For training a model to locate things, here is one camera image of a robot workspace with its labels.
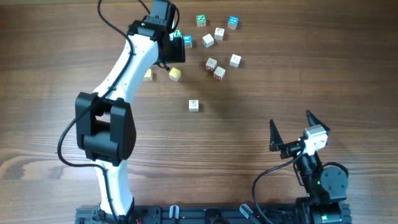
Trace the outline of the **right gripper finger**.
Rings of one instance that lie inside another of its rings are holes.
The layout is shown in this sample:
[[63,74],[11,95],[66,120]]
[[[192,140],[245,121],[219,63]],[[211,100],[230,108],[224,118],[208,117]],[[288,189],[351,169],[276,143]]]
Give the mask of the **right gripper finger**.
[[284,142],[278,132],[277,126],[273,119],[269,121],[270,124],[270,146],[269,150],[272,152],[279,151],[284,145]]
[[330,132],[330,128],[322,123],[310,110],[306,110],[306,117],[310,126],[321,125],[326,132]]

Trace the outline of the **yellow M block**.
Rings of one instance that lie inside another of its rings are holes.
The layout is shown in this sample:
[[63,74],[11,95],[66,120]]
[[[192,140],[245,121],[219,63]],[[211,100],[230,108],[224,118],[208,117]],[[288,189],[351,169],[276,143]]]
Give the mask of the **yellow M block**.
[[169,72],[169,78],[175,82],[179,81],[181,77],[181,71],[177,68],[172,68]]

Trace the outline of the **white block number four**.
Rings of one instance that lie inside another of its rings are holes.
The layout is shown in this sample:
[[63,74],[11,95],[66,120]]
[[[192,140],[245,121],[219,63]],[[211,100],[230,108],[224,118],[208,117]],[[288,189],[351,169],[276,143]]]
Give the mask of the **white block number four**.
[[198,100],[189,100],[188,101],[189,112],[198,112],[199,111],[199,101]]

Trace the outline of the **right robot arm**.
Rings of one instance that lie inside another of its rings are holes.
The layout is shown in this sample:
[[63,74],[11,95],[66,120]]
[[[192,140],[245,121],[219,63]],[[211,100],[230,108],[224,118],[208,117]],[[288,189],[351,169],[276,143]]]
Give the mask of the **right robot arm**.
[[297,223],[351,223],[349,205],[343,203],[348,188],[348,169],[337,163],[323,163],[318,151],[327,145],[330,128],[311,111],[306,111],[309,127],[302,137],[284,143],[275,122],[270,124],[270,150],[279,151],[281,159],[292,158],[299,184],[305,188],[306,197],[295,201],[294,218]]

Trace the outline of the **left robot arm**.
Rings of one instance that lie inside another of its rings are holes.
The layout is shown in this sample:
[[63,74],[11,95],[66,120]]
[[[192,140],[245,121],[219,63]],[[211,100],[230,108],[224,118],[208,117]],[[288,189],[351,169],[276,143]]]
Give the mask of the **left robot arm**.
[[173,36],[179,20],[175,4],[154,1],[148,15],[123,34],[124,50],[106,80],[75,100],[76,141],[100,183],[95,223],[134,221],[134,197],[127,180],[127,159],[136,143],[132,104],[151,66],[169,70],[168,63],[185,61],[183,40]]

